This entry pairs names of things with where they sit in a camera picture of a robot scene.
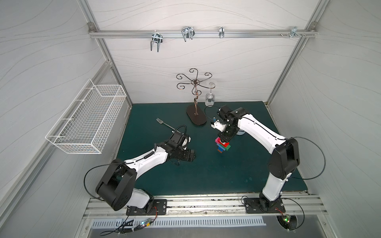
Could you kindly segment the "red long lego brick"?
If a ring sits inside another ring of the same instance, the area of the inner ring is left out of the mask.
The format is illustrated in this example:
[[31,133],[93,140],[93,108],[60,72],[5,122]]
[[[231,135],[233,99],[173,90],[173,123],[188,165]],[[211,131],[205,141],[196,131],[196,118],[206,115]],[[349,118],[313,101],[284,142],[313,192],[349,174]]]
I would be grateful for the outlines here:
[[219,142],[221,145],[223,145],[224,147],[227,147],[230,143],[229,142]]

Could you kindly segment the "green long lego brick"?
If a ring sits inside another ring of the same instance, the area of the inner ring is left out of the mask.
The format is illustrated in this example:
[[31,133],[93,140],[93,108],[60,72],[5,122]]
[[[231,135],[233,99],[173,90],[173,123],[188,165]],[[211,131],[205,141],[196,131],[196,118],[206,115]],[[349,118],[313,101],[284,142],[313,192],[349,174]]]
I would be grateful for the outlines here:
[[227,145],[227,146],[224,146],[222,144],[218,144],[218,147],[221,149],[221,150],[229,150],[230,149],[230,145]]

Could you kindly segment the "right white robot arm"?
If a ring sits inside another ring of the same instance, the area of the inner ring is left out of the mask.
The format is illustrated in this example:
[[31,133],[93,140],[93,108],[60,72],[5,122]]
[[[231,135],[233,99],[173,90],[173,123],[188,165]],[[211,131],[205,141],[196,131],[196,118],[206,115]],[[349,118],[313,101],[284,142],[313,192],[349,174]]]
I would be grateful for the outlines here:
[[244,108],[231,110],[224,105],[217,114],[222,122],[214,122],[213,127],[220,131],[218,137],[222,142],[229,142],[239,130],[243,130],[270,154],[269,176],[258,201],[261,210],[269,211],[280,201],[285,183],[300,164],[298,142],[270,130]]

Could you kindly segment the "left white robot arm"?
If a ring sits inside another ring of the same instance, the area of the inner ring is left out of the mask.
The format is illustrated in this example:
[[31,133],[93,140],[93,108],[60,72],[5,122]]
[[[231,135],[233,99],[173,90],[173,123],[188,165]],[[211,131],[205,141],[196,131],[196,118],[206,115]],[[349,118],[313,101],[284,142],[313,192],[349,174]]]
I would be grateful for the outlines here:
[[171,159],[192,162],[195,151],[187,148],[190,141],[189,135],[176,131],[169,139],[155,144],[152,150],[138,157],[124,161],[113,160],[95,189],[97,195],[115,211],[129,206],[140,209],[142,213],[150,213],[154,197],[135,188],[137,179]]

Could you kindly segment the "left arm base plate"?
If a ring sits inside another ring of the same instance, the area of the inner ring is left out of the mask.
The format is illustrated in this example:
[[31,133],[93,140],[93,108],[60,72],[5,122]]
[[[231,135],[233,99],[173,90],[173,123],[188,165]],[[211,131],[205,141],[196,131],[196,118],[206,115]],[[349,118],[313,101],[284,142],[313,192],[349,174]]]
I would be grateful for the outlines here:
[[150,200],[144,208],[137,208],[128,206],[126,215],[130,216],[156,216],[166,215],[167,213],[167,200],[166,199],[153,199]]

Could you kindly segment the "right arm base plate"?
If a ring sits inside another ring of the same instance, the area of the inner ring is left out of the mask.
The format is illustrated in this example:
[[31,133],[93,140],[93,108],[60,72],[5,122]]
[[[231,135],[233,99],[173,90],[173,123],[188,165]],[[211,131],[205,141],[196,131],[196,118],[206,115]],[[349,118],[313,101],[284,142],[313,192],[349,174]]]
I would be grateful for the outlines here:
[[242,199],[242,202],[247,214],[278,214],[286,212],[281,198],[277,198],[275,201],[268,201],[265,197],[245,197]]

